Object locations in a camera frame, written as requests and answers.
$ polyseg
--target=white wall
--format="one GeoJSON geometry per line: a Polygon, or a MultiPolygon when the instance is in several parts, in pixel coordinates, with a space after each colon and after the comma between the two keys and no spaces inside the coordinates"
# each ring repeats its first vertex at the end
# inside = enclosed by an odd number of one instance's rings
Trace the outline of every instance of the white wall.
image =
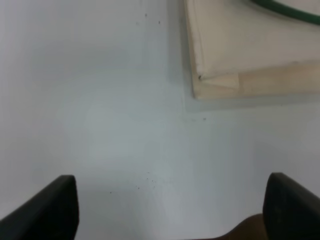
{"type": "Polygon", "coordinates": [[[61,174],[77,240],[224,234],[272,171],[320,195],[319,97],[193,100],[182,6],[0,0],[0,217],[61,174]]]}

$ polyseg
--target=green cable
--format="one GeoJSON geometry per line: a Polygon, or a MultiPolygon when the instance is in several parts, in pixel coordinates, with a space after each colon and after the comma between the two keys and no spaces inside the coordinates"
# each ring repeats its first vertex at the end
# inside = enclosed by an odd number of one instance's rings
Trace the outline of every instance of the green cable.
{"type": "Polygon", "coordinates": [[[287,17],[298,19],[300,21],[308,22],[311,24],[320,25],[320,15],[307,13],[305,11],[301,11],[293,7],[281,4],[274,0],[251,0],[251,1],[263,8],[269,9],[278,14],[285,15],[287,17]]]}

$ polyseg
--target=green hose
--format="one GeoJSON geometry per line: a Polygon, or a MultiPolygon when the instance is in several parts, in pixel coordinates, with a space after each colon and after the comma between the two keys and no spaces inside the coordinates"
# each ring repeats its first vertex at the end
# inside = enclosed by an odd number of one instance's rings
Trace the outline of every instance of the green hose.
{"type": "Polygon", "coordinates": [[[301,11],[293,7],[281,4],[274,0],[251,0],[251,1],[263,8],[269,9],[278,14],[285,15],[287,17],[298,19],[311,24],[320,25],[320,15],[307,13],[305,11],[301,11]]]}

